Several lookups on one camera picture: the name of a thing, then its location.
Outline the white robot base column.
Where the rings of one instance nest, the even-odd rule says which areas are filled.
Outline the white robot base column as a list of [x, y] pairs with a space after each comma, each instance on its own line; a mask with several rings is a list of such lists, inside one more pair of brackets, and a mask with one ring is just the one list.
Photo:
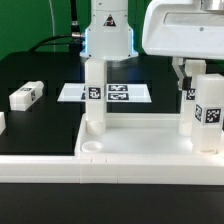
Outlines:
[[91, 0], [91, 22], [85, 30], [80, 56], [109, 61], [138, 56], [128, 23], [128, 0]]

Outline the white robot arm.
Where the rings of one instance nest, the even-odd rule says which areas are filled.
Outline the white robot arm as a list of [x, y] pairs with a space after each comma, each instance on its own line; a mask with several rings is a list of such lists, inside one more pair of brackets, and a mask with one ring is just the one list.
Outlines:
[[148, 55], [173, 58], [182, 88], [185, 58], [224, 60], [224, 0], [152, 0], [142, 47]]

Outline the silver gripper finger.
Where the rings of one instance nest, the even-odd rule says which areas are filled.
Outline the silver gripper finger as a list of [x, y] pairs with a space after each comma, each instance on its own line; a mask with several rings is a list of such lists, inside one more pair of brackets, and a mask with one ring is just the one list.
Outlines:
[[192, 78], [185, 72], [186, 59], [182, 57], [174, 57], [172, 59], [173, 69], [178, 77], [178, 89], [188, 90], [191, 87]]

